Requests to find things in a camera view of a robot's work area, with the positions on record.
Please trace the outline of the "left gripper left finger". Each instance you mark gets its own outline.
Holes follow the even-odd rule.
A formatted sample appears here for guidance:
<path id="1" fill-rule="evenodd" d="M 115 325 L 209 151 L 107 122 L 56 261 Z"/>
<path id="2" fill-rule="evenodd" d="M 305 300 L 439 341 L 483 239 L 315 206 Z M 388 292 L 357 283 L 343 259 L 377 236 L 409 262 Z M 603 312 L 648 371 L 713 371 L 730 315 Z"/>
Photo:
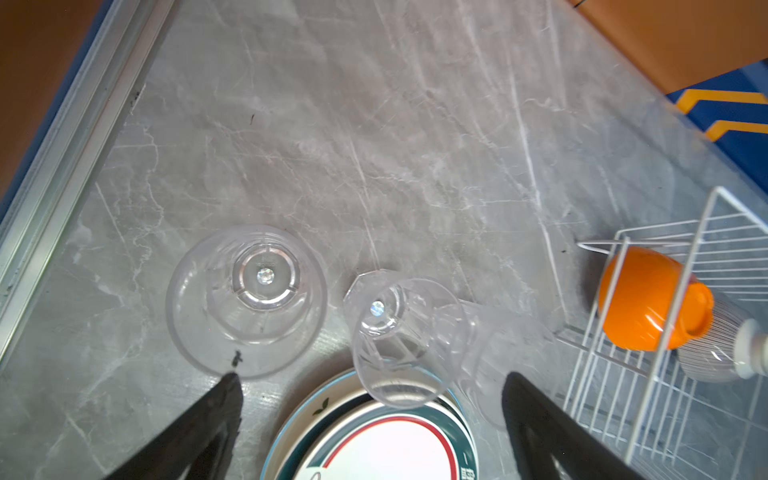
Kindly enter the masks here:
<path id="1" fill-rule="evenodd" d="M 230 372 L 108 477 L 225 478 L 239 433 L 242 407 L 241 380 Z"/>

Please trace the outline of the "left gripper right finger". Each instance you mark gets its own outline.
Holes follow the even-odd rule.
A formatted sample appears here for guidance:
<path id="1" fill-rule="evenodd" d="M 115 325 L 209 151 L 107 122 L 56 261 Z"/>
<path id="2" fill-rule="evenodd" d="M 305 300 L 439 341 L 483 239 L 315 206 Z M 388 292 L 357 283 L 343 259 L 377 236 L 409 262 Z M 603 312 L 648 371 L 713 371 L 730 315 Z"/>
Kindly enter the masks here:
<path id="1" fill-rule="evenodd" d="M 501 408 L 523 479 L 640 479 L 632 467 L 587 433 L 524 375 L 506 377 Z"/>

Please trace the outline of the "large clear glass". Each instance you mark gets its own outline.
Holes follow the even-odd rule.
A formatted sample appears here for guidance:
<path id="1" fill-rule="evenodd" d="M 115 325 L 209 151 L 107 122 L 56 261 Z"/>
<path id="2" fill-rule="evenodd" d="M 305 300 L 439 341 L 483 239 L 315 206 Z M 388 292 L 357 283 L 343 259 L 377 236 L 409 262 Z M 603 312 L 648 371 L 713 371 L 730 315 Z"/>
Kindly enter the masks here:
<path id="1" fill-rule="evenodd" d="M 296 361 L 326 317 L 328 290 L 313 250 L 269 225 L 218 230 L 179 261 L 166 320 L 180 354 L 198 370 L 261 380 Z"/>

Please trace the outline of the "clear faceted glass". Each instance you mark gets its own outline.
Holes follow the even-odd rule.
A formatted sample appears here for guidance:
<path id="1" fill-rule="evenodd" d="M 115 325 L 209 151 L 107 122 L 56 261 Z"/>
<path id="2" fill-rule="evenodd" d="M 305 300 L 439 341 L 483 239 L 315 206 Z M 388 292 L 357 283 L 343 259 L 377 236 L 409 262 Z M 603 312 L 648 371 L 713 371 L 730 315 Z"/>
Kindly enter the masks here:
<path id="1" fill-rule="evenodd" d="M 354 368 L 395 409 L 427 404 L 459 377 L 473 325 L 442 283 L 391 270 L 358 275 L 342 301 Z"/>

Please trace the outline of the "orange bowl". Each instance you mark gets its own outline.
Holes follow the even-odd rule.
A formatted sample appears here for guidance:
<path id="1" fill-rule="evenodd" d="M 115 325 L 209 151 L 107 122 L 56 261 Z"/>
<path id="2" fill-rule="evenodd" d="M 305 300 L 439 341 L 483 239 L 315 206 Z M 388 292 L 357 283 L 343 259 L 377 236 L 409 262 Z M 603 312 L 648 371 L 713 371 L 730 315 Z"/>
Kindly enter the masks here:
<path id="1" fill-rule="evenodd" d="M 619 348 L 653 351 L 664 331 L 683 265 L 654 250 L 631 246 L 608 300 L 616 263 L 609 263 L 599 287 L 598 311 L 607 313 L 603 331 Z M 704 337 L 713 322 L 714 303 L 710 289 L 690 279 L 668 347 L 677 349 Z"/>

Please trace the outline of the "clear plastic cup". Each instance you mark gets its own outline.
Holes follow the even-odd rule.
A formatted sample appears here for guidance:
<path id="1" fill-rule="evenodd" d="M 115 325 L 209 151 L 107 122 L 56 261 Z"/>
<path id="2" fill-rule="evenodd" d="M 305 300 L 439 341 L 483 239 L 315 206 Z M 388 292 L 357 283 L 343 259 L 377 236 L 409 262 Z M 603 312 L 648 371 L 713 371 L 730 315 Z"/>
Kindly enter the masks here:
<path id="1" fill-rule="evenodd" d="M 460 305 L 471 332 L 455 385 L 487 424 L 502 430 L 502 390 L 509 373 L 522 374 L 549 397 L 558 392 L 565 371 L 558 342 L 531 316 L 465 300 Z"/>

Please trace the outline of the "green red rimmed plate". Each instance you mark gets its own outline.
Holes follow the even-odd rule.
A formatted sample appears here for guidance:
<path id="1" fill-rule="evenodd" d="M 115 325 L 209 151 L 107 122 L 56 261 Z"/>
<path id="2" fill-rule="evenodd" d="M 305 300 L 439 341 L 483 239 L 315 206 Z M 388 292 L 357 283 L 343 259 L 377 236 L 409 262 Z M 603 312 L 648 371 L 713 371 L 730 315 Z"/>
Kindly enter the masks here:
<path id="1" fill-rule="evenodd" d="M 370 402 L 331 423 L 308 448 L 295 479 L 477 479 L 474 440 L 436 402 L 396 410 Z"/>

